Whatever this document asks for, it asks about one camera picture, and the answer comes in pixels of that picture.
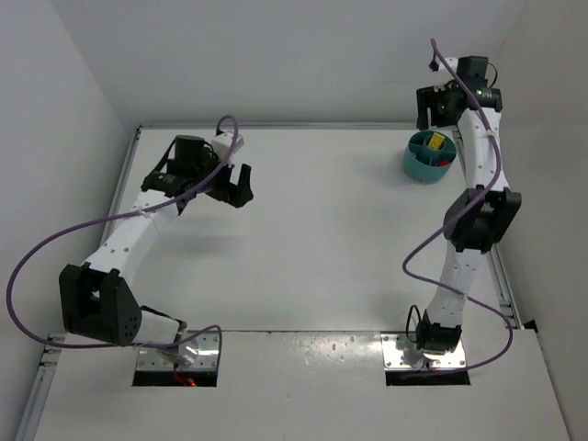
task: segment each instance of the teal bowl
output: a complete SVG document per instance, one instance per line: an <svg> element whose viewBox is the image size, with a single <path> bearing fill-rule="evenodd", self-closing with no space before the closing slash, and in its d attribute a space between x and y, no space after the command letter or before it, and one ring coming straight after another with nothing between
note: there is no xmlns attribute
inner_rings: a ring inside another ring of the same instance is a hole
<svg viewBox="0 0 588 441"><path fill-rule="evenodd" d="M428 143L435 132L423 130L415 133L406 146L404 152L404 172L421 182L433 184L439 181L456 159L456 145L446 135L439 150L431 150ZM444 161L449 164L438 165Z"/></svg>

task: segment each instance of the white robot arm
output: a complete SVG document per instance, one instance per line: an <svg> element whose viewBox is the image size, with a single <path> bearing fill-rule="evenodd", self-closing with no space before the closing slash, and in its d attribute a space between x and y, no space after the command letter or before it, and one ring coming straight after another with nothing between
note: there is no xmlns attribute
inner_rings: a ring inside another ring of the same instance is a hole
<svg viewBox="0 0 588 441"><path fill-rule="evenodd" d="M122 220L81 266L68 265L61 272L63 325L68 332L121 346L171 344L179 339L186 324L139 306L129 286L160 232L182 214L189 200L181 199L156 211L145 210L170 202L200 182L219 165L231 141L232 133L223 132L210 143L193 136L175 137L164 158L143 181L131 208L138 215ZM243 144L239 136L233 153ZM172 146L175 157L169 159ZM240 208L253 199L251 167L242 165L236 185L231 183L231 173L228 162L202 192Z"/></svg>
<svg viewBox="0 0 588 441"><path fill-rule="evenodd" d="M447 59L449 65L478 98L500 149L499 129L502 97L499 89L485 80L488 59L464 57ZM497 172L496 157L479 113L470 108L463 90L452 81L445 66L436 68L434 85L417 90L420 130L431 125L451 127L466 174L466 190L447 211L452 219L481 192ZM504 173L499 175L486 198L463 218L446 228L446 261L440 281L466 294L480 263L492 246L502 239L521 205L521 196L510 191ZM417 348L432 354L455 350L461 336L467 297L437 288L416 329Z"/></svg>

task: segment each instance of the metal mounting plate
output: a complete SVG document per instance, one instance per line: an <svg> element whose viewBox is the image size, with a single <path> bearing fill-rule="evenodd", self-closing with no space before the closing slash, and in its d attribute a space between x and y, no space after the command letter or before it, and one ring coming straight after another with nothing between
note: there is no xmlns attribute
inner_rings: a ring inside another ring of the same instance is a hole
<svg viewBox="0 0 588 441"><path fill-rule="evenodd" d="M409 336L414 340L414 333L409 333ZM381 339L384 369L387 372L449 370L467 366L461 340L455 351L440 356L417 350L416 344L405 333L386 333L381 335Z"/></svg>
<svg viewBox="0 0 588 441"><path fill-rule="evenodd" d="M219 357L219 336L215 333L202 334L186 345L179 347L179 354L186 353L194 361L189 365L180 365L179 372L214 372ZM164 359L158 349L142 347L137 355L135 369L138 372L171 372L172 362Z"/></svg>

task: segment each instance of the red object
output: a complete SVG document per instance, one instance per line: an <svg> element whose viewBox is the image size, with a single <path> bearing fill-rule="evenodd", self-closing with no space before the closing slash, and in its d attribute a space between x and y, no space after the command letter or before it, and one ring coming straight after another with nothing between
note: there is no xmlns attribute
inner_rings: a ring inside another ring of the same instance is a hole
<svg viewBox="0 0 588 441"><path fill-rule="evenodd" d="M174 378L184 386L196 387L196 382L193 379L183 379L177 374L177 366L174 366Z"/></svg>

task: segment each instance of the white wall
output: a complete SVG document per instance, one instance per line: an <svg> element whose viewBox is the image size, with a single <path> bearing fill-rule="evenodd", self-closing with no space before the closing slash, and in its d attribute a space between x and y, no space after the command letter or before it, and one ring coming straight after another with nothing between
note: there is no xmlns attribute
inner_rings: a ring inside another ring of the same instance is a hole
<svg viewBox="0 0 588 441"><path fill-rule="evenodd" d="M48 0L0 4L0 282L51 232L107 213L129 134ZM50 245L17 281L16 307L34 331L62 329L57 277L100 230ZM40 345L0 308L0 440L13 439Z"/></svg>
<svg viewBox="0 0 588 441"><path fill-rule="evenodd" d="M429 38L500 48L525 0L52 0L131 126L414 121Z"/></svg>
<svg viewBox="0 0 588 441"><path fill-rule="evenodd" d="M588 3L528 0L498 58L502 143L523 206L504 241L574 439L588 437Z"/></svg>

